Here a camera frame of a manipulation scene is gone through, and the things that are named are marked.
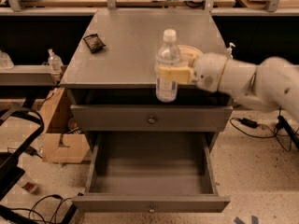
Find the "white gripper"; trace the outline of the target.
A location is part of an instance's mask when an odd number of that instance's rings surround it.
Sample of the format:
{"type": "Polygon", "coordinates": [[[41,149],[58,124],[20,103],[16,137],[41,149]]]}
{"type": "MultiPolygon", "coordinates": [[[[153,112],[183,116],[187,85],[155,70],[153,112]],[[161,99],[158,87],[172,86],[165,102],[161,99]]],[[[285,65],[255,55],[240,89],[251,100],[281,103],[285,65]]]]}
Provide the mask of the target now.
{"type": "Polygon", "coordinates": [[[228,58],[217,53],[206,53],[200,56],[198,52],[188,52],[188,66],[157,66],[156,76],[182,85],[192,82],[203,91],[215,92],[228,58]]]}

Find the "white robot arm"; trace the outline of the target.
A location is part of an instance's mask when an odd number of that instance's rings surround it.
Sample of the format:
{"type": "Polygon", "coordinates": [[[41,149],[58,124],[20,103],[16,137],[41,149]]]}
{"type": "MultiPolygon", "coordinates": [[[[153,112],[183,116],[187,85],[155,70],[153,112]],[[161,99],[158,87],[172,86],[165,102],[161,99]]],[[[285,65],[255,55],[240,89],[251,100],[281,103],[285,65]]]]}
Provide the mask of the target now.
{"type": "Polygon", "coordinates": [[[193,63],[158,64],[155,73],[177,84],[225,93],[249,109],[270,112],[281,107],[299,121],[299,66],[285,59],[270,57],[253,64],[206,53],[193,63]]]}

